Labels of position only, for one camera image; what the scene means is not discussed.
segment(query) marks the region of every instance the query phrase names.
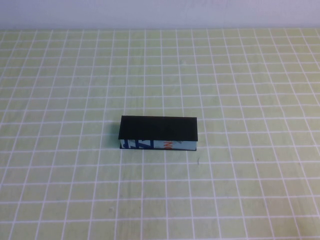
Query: tabletop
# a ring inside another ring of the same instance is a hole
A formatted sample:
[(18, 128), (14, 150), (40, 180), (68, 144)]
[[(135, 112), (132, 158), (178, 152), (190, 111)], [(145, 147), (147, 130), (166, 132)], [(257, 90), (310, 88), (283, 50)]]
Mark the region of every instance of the tabletop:
[(320, 239), (319, 65), (314, 28), (0, 31), (0, 239)]

